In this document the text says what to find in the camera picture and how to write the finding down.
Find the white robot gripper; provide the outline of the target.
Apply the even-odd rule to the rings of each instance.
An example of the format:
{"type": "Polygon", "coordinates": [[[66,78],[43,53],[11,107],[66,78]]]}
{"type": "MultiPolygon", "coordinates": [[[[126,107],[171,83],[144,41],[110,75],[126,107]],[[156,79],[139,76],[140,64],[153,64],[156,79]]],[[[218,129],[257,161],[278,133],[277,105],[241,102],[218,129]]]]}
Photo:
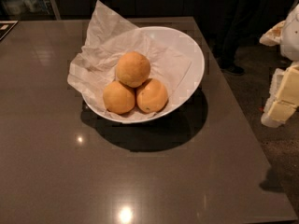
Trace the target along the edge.
{"type": "MultiPolygon", "coordinates": [[[[263,34],[259,42],[269,47],[280,44],[282,56],[299,61],[299,4],[285,21],[280,21],[263,34]]],[[[277,128],[285,124],[299,107],[299,65],[292,64],[286,70],[278,68],[272,76],[269,94],[261,123],[277,128]]]]}

